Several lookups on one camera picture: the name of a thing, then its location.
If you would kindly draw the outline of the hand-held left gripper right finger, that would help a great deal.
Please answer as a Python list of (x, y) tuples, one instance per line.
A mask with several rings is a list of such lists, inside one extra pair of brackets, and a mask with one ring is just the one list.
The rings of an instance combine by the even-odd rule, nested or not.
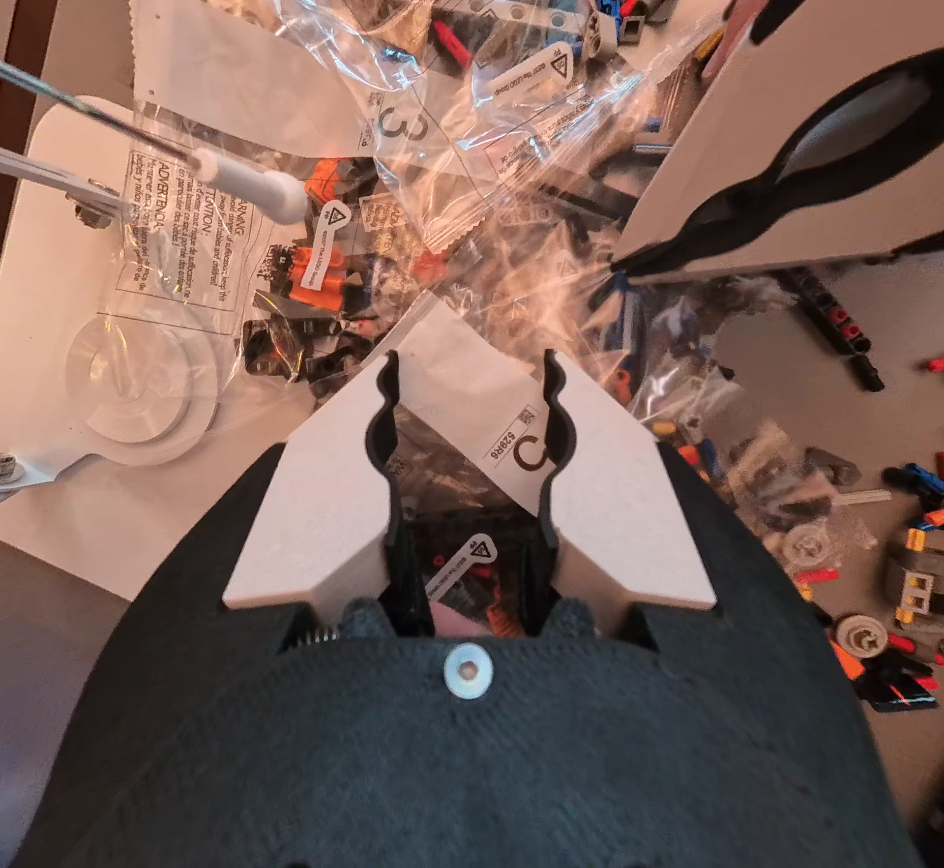
[(547, 350), (545, 444), (536, 537), (525, 548), (525, 630), (563, 598), (614, 636), (640, 603), (708, 611), (717, 596), (657, 440), (574, 360)]

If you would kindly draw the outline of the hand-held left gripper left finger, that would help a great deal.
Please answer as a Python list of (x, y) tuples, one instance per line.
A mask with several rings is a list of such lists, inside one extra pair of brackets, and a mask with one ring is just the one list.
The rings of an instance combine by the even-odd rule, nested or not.
[(304, 603), (338, 626), (380, 599), (402, 636), (431, 607), (387, 462), (397, 446), (394, 351), (373, 360), (287, 440), (223, 594), (231, 609)]

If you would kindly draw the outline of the long grey holed beam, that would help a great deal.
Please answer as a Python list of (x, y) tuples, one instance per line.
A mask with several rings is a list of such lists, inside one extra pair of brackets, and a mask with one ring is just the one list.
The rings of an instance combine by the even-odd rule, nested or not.
[(583, 35), (588, 16), (580, 12), (545, 8), (512, 0), (384, 0), (406, 7), (428, 4), (431, 12), (493, 18), (499, 22), (537, 26), (565, 34)]

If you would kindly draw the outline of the wooden and white book stand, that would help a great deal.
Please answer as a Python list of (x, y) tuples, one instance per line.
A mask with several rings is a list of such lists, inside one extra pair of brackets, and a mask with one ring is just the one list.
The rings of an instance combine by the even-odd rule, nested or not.
[[(62, 168), (70, 185), (91, 180), (127, 200), (128, 156), (141, 146), (55, 106), (28, 158)], [(240, 387), (220, 402), (208, 370), (183, 411), (108, 396), (90, 365), (102, 349), (124, 218), (95, 228), (74, 206), (60, 190), (22, 181), (2, 253), (2, 454), (14, 467), (2, 476), (2, 541), (129, 600), (314, 401), (307, 389), (261, 399), (260, 389)]]

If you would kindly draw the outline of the pile of toy bricks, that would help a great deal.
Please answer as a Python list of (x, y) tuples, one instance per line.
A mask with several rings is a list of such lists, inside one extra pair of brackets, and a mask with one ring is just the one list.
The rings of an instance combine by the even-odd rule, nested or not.
[[(712, 437), (739, 389), (711, 358), (663, 355), (647, 368), (631, 412), (710, 484), (771, 553), (820, 625), (857, 696), (883, 712), (942, 704), (942, 477), (913, 463), (882, 474), (884, 487), (861, 488), (861, 473), (818, 446), (798, 447), (763, 419), (727, 448)], [(885, 553), (888, 619), (831, 616), (816, 603), (844, 560), (878, 546), (858, 509), (910, 495), (918, 512)]]

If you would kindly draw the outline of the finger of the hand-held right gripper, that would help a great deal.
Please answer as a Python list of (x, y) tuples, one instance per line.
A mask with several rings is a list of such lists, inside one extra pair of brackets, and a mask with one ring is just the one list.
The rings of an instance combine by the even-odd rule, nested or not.
[(942, 0), (805, 0), (754, 45), (766, 1), (736, 1), (702, 99), (635, 205), (615, 260), (887, 136), (943, 139)]
[(642, 283), (942, 251), (942, 138), (887, 136), (805, 169), (713, 221), (626, 252), (612, 265)]

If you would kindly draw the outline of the black holed beam red pins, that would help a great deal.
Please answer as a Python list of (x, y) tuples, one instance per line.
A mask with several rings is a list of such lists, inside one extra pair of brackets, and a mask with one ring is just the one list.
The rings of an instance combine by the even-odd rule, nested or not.
[(796, 297), (796, 304), (836, 354), (845, 360), (859, 387), (882, 392), (885, 383), (869, 359), (871, 339), (847, 308), (809, 268), (778, 269), (771, 273), (783, 289)]

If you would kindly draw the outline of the clear plastic parts bag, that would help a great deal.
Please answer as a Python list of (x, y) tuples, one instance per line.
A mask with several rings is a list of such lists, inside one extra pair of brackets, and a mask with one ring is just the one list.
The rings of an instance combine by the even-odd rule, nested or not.
[[(384, 344), (398, 356), (400, 404), (536, 517), (552, 470), (544, 378), (528, 375), (429, 292)], [(683, 474), (694, 473), (676, 450), (657, 442), (666, 467), (680, 461)]]
[(128, 215), (102, 349), (91, 378), (118, 402), (183, 411), (198, 376), (220, 402), (307, 389), (330, 398), (422, 291), (445, 281), (463, 243), (433, 250), (372, 157), (262, 151), (301, 179), (306, 212), (279, 225), (200, 182), (182, 162), (135, 147)]
[[(585, 0), (512, 0), (587, 15)], [(374, 157), (385, 95), (403, 94), (466, 137), (454, 104), (516, 124), (578, 83), (579, 35), (384, 0), (131, 0), (135, 98), (290, 157)]]
[(491, 214), (513, 211), (539, 193), (572, 194), (566, 203), (587, 201), (592, 213), (625, 221), (650, 174), (621, 170), (656, 163), (655, 154), (636, 148), (668, 130), (666, 85), (616, 59), (581, 71), (577, 84), (516, 124), (510, 109), (491, 108), (491, 101), (481, 104), (479, 118), (463, 90), (454, 114), (472, 130), (452, 138), (445, 120), (411, 94), (403, 94), (403, 105), (385, 95), (371, 134), (374, 158), (431, 253), (448, 251)]

